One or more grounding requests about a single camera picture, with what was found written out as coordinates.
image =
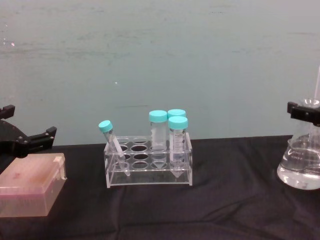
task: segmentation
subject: test tube rack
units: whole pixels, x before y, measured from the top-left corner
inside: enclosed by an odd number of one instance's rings
[[[150,136],[120,136],[118,141],[125,156],[125,167],[119,166],[120,154],[112,152],[107,143],[104,148],[104,167],[106,185],[151,185],[151,184],[189,184],[192,186],[192,146],[186,132],[186,148],[183,152],[183,167],[178,177],[170,164],[169,141],[165,151],[153,151]]]

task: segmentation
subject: pink box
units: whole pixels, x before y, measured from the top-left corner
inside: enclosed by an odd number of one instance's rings
[[[65,181],[63,153],[16,158],[0,175],[0,217],[47,216]]]

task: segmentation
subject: teal cap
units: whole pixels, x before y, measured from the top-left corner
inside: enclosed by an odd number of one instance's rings
[[[188,118],[185,116],[172,116],[169,118],[169,128],[173,130],[182,130],[188,127]]]
[[[163,110],[149,112],[149,121],[152,123],[164,123],[168,120],[168,114]]]
[[[99,123],[99,129],[103,133],[109,132],[112,128],[112,123],[109,120],[105,120]]]
[[[182,109],[171,109],[168,111],[168,118],[174,117],[174,116],[181,116],[186,117],[186,111]]]

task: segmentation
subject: black clamp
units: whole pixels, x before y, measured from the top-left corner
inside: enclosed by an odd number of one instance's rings
[[[12,117],[14,112],[13,105],[0,109],[0,155],[24,158],[30,153],[52,148],[57,132],[56,127],[52,126],[38,135],[27,136],[16,126],[2,120]]]
[[[290,101],[287,104],[287,112],[291,114],[292,119],[313,123],[313,125],[320,127],[320,107],[301,106]]]

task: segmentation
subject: black table surface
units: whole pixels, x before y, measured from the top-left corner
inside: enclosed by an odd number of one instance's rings
[[[319,240],[320,190],[282,183],[289,136],[193,140],[193,186],[107,188],[104,144],[56,146],[67,181],[46,217],[1,218],[5,240]]]

